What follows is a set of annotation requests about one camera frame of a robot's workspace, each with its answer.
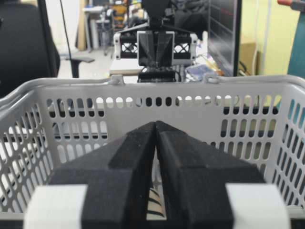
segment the striped object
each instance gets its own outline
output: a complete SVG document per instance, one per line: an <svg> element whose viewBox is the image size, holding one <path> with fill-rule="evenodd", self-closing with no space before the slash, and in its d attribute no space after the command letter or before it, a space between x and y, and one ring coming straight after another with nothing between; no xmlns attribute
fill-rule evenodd
<svg viewBox="0 0 305 229"><path fill-rule="evenodd" d="M158 192L151 187L149 191L147 220L164 219L163 209Z"/></svg>

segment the cable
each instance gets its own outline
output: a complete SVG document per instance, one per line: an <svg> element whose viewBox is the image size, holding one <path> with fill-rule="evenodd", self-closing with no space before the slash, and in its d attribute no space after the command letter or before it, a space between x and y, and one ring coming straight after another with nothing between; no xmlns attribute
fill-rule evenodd
<svg viewBox="0 0 305 229"><path fill-rule="evenodd" d="M71 56L69 38L68 38L68 33L67 33L66 20L65 20L65 15L63 13L63 7L62 7L62 1L61 0L60 0L60 3L61 3L61 14L62 14L63 26L64 26L64 29L65 29L65 35L66 35L68 51L69 51L69 59L70 59L70 64L71 64L71 71L72 71L72 76L73 76L72 56Z"/></svg>
<svg viewBox="0 0 305 229"><path fill-rule="evenodd" d="M257 38L257 28L258 28L258 18L259 18L259 0L256 0L256 19L255 19L255 51L252 60L252 75L256 75L255 64L258 53L258 38Z"/></svg>

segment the computer monitor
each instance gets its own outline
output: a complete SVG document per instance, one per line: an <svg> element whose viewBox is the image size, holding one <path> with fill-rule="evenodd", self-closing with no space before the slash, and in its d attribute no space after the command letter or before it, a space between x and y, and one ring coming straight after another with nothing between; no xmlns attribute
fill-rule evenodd
<svg viewBox="0 0 305 229"><path fill-rule="evenodd" d="M210 0L208 52L225 76L237 76L242 0Z"/></svg>

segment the floor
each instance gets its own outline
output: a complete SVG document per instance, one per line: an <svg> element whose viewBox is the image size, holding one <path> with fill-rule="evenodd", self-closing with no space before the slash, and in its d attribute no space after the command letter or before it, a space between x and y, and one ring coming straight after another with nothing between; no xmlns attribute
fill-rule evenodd
<svg viewBox="0 0 305 229"><path fill-rule="evenodd" d="M110 53L107 56L104 56L102 50L94 50L92 52L85 51L73 53L72 57L90 57L95 59L94 62L83 62L80 64L80 79L103 79L109 76L108 72L112 63ZM72 78L70 61L61 60L58 78Z"/></svg>

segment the gray plastic basket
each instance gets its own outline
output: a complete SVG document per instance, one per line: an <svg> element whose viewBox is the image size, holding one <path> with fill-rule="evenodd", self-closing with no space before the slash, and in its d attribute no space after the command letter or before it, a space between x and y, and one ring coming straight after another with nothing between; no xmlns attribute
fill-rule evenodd
<svg viewBox="0 0 305 229"><path fill-rule="evenodd" d="M156 120L256 164L287 205L304 206L305 80L106 82L34 80L0 100L0 211L24 212L55 168Z"/></svg>

